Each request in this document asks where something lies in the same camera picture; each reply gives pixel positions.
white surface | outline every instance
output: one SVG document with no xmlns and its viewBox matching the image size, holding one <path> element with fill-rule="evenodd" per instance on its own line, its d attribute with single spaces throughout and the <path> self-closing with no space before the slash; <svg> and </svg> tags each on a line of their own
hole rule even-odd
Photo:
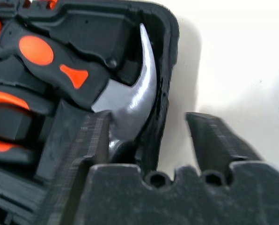
<svg viewBox="0 0 279 225">
<path fill-rule="evenodd" d="M 194 165 L 185 112 L 219 116 L 279 168 L 279 1 L 154 0 L 180 25 L 158 169 Z"/>
</svg>

black rubber grip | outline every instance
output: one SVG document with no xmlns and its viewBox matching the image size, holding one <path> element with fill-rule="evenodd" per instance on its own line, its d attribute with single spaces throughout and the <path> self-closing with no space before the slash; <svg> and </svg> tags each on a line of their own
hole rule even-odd
<svg viewBox="0 0 279 225">
<path fill-rule="evenodd" d="M 26 37 L 37 37 L 44 41 L 52 49 L 53 57 L 51 58 L 51 54 L 47 54 L 47 57 L 40 57 L 39 60 L 41 62 L 39 63 L 38 61 L 35 63 L 34 60 L 30 60 L 31 58 L 27 57 L 21 45 L 23 38 Z M 0 58 L 6 59 L 11 55 L 19 56 L 34 76 L 61 89 L 75 103 L 86 109 L 91 108 L 94 101 L 106 87 L 110 77 L 108 70 L 102 65 L 82 60 L 68 47 L 27 30 L 26 27 L 20 25 L 16 20 L 11 20 L 7 23 L 0 34 Z M 87 71 L 88 76 L 81 82 L 82 85 L 80 87 L 76 87 L 72 78 L 64 70 L 61 70 L 61 66 L 67 67 L 69 70 Z"/>
</svg>

hammer head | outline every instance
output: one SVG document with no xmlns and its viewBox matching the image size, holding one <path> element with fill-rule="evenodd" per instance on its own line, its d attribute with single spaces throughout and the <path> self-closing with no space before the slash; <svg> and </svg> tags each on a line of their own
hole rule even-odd
<svg viewBox="0 0 279 225">
<path fill-rule="evenodd" d="M 156 65 L 147 30 L 140 25 L 143 65 L 136 83 L 130 87 L 109 80 L 103 93 L 93 104 L 94 112 L 111 110 L 110 159 L 119 148 L 133 142 L 145 125 L 154 105 L 157 89 Z"/>
</svg>

black and orange handle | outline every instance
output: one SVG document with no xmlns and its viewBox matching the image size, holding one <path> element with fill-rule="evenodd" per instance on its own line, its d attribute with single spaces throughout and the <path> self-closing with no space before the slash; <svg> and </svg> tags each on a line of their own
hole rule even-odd
<svg viewBox="0 0 279 225">
<path fill-rule="evenodd" d="M 11 55 L 20 57 L 34 76 L 86 109 L 91 109 L 110 78 L 102 65 L 81 59 L 65 45 L 33 33 L 15 20 L 0 34 L 0 58 Z"/>
<path fill-rule="evenodd" d="M 38 155 L 22 146 L 0 141 L 0 163 L 17 165 L 34 165 Z"/>
</svg>

hammer handle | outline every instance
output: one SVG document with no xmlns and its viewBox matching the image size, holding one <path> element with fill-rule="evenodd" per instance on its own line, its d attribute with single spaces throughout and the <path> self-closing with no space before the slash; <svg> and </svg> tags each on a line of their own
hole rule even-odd
<svg viewBox="0 0 279 225">
<path fill-rule="evenodd" d="M 100 64 L 81 59 L 65 45 L 31 32 L 15 20 L 0 33 L 0 58 L 11 55 L 20 57 L 34 76 L 61 89 L 85 109 L 91 109 L 110 77 Z"/>
</svg>

